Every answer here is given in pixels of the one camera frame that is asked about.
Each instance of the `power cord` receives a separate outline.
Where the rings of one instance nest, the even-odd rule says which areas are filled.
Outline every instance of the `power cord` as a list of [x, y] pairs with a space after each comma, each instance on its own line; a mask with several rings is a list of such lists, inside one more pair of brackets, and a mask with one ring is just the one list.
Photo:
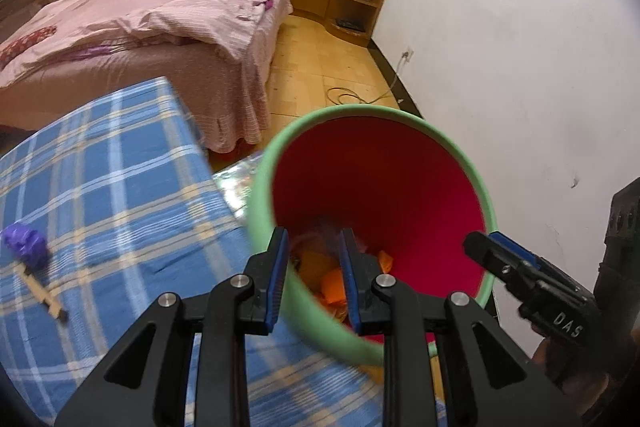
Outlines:
[[[395, 74], [394, 74], [393, 82], [391, 82], [391, 85], [389, 86], [389, 89], [387, 89], [383, 94], [381, 94], [375, 100], [371, 100], [370, 102], [367, 102], [367, 100], [365, 100], [363, 97], [361, 97], [357, 92], [355, 92], [353, 89], [349, 89], [347, 87], [331, 87], [330, 89], [327, 89], [326, 97], [329, 100], [329, 102], [333, 103], [334, 105], [344, 105], [345, 103], [353, 103], [353, 102], [343, 102], [341, 99], [344, 96], [349, 96], [351, 98], [355, 98], [356, 100], [358, 100], [358, 103], [366, 103], [366, 104], [369, 104], [369, 105], [373, 104], [373, 103], [376, 103], [378, 100], [381, 100], [382, 98], [385, 98], [391, 92], [391, 90], [394, 88], [394, 86], [396, 85], [396, 82], [398, 81], [399, 75], [400, 75], [400, 66], [402, 66], [404, 68], [404, 65], [406, 64], [406, 60], [408, 58], [409, 58], [409, 53], [408, 52], [404, 52], [401, 55], [400, 60], [398, 62], [398, 66], [396, 67], [396, 70], [394, 71]], [[334, 90], [343, 91], [343, 93], [338, 95], [337, 100], [334, 100], [329, 96], [329, 93], [334, 91]]]

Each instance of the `purple fabric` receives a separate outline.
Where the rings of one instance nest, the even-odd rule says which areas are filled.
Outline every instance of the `purple fabric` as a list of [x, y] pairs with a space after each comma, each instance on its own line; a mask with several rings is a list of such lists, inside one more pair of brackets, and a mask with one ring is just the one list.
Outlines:
[[47, 240], [37, 230], [14, 223], [2, 230], [5, 245], [16, 254], [18, 261], [31, 270], [43, 268], [49, 259]]

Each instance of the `table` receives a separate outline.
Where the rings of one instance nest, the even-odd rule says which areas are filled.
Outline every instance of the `table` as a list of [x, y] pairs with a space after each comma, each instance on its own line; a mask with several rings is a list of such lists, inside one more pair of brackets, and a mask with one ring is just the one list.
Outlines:
[[[0, 247], [0, 363], [44, 421], [154, 298], [208, 292], [251, 254], [197, 135], [156, 78], [78, 108], [0, 159], [0, 228], [21, 221], [46, 235], [52, 257], [36, 276], [69, 313], [66, 325], [52, 320]], [[380, 424], [380, 387], [283, 321], [246, 350], [252, 426]], [[197, 354], [198, 339], [187, 425]]]

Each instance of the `wooden stick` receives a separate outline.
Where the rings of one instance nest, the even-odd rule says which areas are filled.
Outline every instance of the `wooden stick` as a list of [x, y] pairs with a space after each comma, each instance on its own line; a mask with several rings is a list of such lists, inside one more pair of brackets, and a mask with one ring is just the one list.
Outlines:
[[16, 271], [36, 300], [47, 307], [49, 315], [61, 322], [66, 321], [66, 312], [58, 299], [44, 289], [42, 284], [40, 284], [40, 282], [38, 282], [38, 280], [33, 276], [33, 273], [31, 273], [29, 268], [27, 268], [24, 263], [18, 263]]

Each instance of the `red pillow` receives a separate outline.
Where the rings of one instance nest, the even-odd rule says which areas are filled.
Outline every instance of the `red pillow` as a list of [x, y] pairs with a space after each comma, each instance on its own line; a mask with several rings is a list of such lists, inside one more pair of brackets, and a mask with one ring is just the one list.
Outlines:
[[42, 42], [47, 37], [52, 36], [56, 31], [58, 31], [56, 26], [46, 26], [9, 44], [0, 52], [0, 71], [4, 70], [6, 65], [14, 60], [15, 57], [38, 44], [38, 42]]

